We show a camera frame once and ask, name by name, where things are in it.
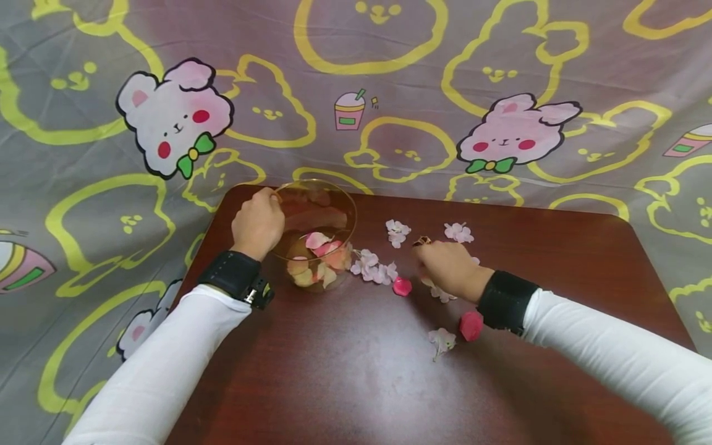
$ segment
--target black wristband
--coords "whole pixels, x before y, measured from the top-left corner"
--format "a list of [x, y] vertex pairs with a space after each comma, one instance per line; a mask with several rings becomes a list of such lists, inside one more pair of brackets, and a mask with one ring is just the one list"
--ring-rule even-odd
[[539, 286], [504, 271], [495, 271], [487, 282], [477, 310], [485, 325], [521, 336], [529, 300]]
[[242, 252], [220, 253], [198, 277], [198, 284], [209, 284], [224, 290], [235, 300], [243, 300], [260, 273], [259, 261]]

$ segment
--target black wrist strap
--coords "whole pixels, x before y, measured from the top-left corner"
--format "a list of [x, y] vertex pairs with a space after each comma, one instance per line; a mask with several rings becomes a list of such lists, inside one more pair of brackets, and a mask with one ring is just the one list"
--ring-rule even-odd
[[198, 284], [209, 284], [227, 292], [235, 300], [264, 309], [274, 296], [260, 277], [261, 264], [242, 252], [225, 251], [200, 274]]
[[487, 282], [477, 310], [485, 325], [521, 336], [529, 300], [539, 286], [504, 271], [495, 271]]

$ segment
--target brown table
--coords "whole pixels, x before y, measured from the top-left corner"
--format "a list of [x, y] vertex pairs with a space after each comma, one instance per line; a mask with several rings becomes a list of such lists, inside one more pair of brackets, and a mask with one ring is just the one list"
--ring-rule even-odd
[[[231, 243], [230, 222], [258, 187], [225, 196], [181, 292]], [[411, 276], [408, 241], [443, 239], [467, 222], [483, 264], [692, 348], [631, 226], [615, 216], [390, 197], [354, 196], [355, 248]], [[215, 354], [169, 438], [177, 444], [669, 444], [665, 430], [556, 352], [485, 329], [432, 361], [430, 330], [456, 333], [473, 308], [446, 305], [414, 282], [408, 298], [350, 276], [332, 293], [293, 287], [275, 258], [264, 273], [277, 297]]]

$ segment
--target glass bowl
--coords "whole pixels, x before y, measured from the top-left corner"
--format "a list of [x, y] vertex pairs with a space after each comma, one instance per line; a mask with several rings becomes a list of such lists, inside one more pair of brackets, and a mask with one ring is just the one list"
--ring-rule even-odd
[[341, 284], [351, 268], [356, 204], [338, 185], [301, 179], [276, 191], [285, 216], [273, 252], [284, 261], [292, 283], [314, 293]]

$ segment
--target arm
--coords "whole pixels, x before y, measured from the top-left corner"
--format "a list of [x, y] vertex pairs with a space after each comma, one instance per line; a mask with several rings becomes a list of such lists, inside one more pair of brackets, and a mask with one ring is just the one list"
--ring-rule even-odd
[[561, 352], [648, 412], [678, 444], [712, 440], [712, 361], [647, 330], [537, 290], [524, 339]]
[[614, 393], [650, 413], [679, 444], [712, 439], [712, 361], [654, 333], [477, 266], [457, 243], [414, 248], [447, 293], [478, 305], [484, 323], [551, 347]]
[[[248, 288], [283, 229], [284, 214], [272, 189], [262, 189], [242, 204], [232, 221], [231, 249], [239, 253], [241, 266], [217, 263], [235, 279], [220, 281], [225, 290]], [[210, 278], [201, 282], [213, 283]], [[248, 303], [229, 294], [204, 284], [186, 294], [99, 391], [64, 445], [162, 444], [220, 343], [252, 312]]]
[[251, 312], [197, 286], [109, 379], [64, 444], [165, 442], [217, 347]]

